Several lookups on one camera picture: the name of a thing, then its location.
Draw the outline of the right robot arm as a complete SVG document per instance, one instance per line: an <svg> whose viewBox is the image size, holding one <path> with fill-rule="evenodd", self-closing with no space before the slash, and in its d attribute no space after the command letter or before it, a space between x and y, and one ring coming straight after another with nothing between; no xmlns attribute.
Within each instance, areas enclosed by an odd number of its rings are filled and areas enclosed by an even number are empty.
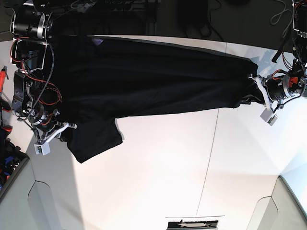
<svg viewBox="0 0 307 230"><path fill-rule="evenodd" d="M53 6L48 0L7 0L5 5L13 10L10 61L17 67L12 110L18 121L29 123L36 144L42 146L60 138L67 128L77 127L57 120L56 105L62 102L62 95L51 82L55 68L50 42Z"/></svg>

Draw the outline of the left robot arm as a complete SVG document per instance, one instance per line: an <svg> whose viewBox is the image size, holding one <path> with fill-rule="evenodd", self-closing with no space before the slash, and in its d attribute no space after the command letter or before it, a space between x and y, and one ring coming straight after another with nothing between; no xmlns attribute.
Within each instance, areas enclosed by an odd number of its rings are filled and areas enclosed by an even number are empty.
<svg viewBox="0 0 307 230"><path fill-rule="evenodd" d="M272 58L272 62L276 63L281 57L286 70L277 69L265 78L252 76L262 98L248 95L242 99L247 104L263 104L273 113L294 99L307 97L307 2L293 0L290 12L292 19L283 33L282 44ZM289 40L292 40L292 63L284 55L284 46Z"/></svg>

